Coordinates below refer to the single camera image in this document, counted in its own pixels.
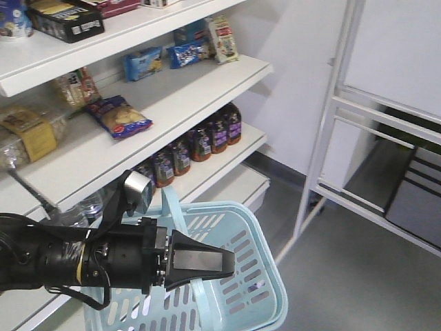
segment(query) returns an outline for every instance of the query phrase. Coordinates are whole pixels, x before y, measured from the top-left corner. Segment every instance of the basket handle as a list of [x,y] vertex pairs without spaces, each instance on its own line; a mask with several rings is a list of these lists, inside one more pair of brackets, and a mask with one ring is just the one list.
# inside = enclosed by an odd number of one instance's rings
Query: basket handle
[[[162,215],[171,215],[174,222],[174,227],[179,232],[188,236],[187,224],[179,204],[179,198],[172,186],[162,188]],[[209,300],[205,294],[202,279],[192,279],[190,281],[196,305],[199,311],[199,320],[201,321],[201,328],[203,331],[217,331],[218,328],[214,326],[212,313],[209,310]]]

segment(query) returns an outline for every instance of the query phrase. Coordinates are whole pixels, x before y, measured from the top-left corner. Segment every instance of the bottle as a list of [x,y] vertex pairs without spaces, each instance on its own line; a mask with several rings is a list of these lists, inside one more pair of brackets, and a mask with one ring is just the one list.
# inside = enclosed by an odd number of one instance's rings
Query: bottle
[[189,131],[190,156],[193,161],[202,162],[212,155],[211,139],[204,123]]
[[173,171],[175,176],[182,176],[190,170],[190,151],[184,137],[170,144],[173,154]]
[[234,103],[227,103],[219,110],[220,114],[228,123],[228,145],[234,145],[242,137],[242,115]]
[[148,157],[135,168],[135,171],[146,176],[152,182],[152,195],[156,192],[156,178],[154,176],[153,158]]
[[228,124],[219,113],[214,113],[207,121],[212,140],[212,153],[223,152],[228,146]]
[[59,214],[59,223],[62,226],[72,226],[74,228],[87,228],[88,220],[85,218],[81,206],[74,205],[69,210]]
[[80,201],[79,205],[89,224],[103,217],[103,198],[99,192],[95,192]]
[[173,158],[168,147],[154,154],[153,164],[156,175],[156,187],[163,188],[171,184],[174,180]]

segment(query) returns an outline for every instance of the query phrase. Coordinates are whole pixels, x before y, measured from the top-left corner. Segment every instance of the blue snack package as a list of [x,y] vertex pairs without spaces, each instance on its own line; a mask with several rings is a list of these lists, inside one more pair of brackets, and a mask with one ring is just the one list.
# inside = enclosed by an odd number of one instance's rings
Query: blue snack package
[[167,51],[171,59],[170,69],[178,69],[208,58],[208,42],[206,40],[193,41],[185,45],[170,47]]
[[150,47],[145,50],[133,52],[124,57],[125,78],[127,81],[138,81],[155,72],[161,71],[162,47]]
[[24,0],[0,1],[0,40],[15,41],[33,34]]
[[149,128],[153,122],[146,119],[121,96],[99,99],[84,110],[105,128],[114,139],[130,137]]

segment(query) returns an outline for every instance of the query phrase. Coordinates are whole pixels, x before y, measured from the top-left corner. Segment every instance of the white wall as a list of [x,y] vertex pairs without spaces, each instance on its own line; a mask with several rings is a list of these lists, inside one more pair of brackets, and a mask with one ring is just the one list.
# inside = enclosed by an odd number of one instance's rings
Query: white wall
[[346,0],[252,0],[226,12],[238,49],[275,73],[236,103],[268,134],[263,152],[303,174],[322,112]]

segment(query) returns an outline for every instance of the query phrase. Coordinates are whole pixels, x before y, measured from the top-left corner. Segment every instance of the plastic water bottle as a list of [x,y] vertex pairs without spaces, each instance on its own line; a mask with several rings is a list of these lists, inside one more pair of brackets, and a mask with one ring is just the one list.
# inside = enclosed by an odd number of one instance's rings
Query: plastic water bottle
[[75,228],[86,228],[89,226],[83,211],[79,205],[74,205],[69,210],[59,214],[59,222],[62,226],[73,226]]
[[89,224],[92,224],[103,216],[103,198],[99,192],[95,192],[80,201],[79,205]]

